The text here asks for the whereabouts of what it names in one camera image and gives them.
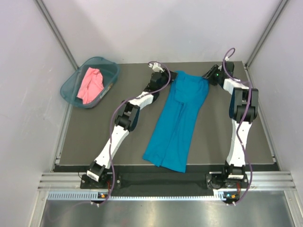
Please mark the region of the blue t shirt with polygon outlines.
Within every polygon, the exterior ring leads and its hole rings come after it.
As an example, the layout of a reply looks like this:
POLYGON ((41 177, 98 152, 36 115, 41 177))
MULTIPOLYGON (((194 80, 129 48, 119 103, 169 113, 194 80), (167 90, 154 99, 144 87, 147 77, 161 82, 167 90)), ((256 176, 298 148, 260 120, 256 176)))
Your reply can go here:
POLYGON ((143 160, 176 172, 186 171, 196 120, 208 92, 206 79, 178 71, 143 160))

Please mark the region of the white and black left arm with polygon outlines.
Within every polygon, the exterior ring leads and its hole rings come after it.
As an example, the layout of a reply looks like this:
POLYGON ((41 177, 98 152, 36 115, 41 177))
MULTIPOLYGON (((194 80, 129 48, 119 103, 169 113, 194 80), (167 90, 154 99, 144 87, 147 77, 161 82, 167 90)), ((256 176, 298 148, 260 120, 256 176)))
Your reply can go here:
POLYGON ((112 159, 123 140, 132 132, 138 123, 140 111, 152 104, 159 97, 159 93, 176 77, 176 72, 160 70, 151 75, 151 80, 143 92, 131 99, 127 99, 114 111, 110 122, 110 137, 100 154, 94 159, 87 170, 87 176, 96 187, 103 187, 107 183, 106 170, 112 165, 112 159))

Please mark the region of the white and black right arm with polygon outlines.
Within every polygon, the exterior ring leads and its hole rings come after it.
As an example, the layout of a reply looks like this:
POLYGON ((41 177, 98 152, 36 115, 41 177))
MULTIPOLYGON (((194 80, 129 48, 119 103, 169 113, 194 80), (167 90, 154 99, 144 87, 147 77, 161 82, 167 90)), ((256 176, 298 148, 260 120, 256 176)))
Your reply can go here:
POLYGON ((232 76, 234 63, 215 64, 203 77, 210 85, 220 86, 231 95, 229 117, 232 121, 230 151, 221 174, 210 174, 209 185, 232 187, 246 182, 245 152, 248 134, 258 115, 258 89, 232 76))

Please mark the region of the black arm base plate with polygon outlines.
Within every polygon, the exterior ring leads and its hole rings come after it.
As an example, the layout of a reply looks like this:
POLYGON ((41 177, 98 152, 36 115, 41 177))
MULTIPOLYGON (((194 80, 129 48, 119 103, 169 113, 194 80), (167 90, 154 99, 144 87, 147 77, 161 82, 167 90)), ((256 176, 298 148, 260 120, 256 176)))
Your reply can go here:
POLYGON ((116 165, 101 168, 101 178, 95 181, 83 174, 81 189, 112 190, 114 196, 179 196, 204 195, 211 190, 238 191, 248 185, 248 178, 241 177, 245 168, 232 168, 234 178, 226 165, 187 165, 185 173, 152 165, 116 165))

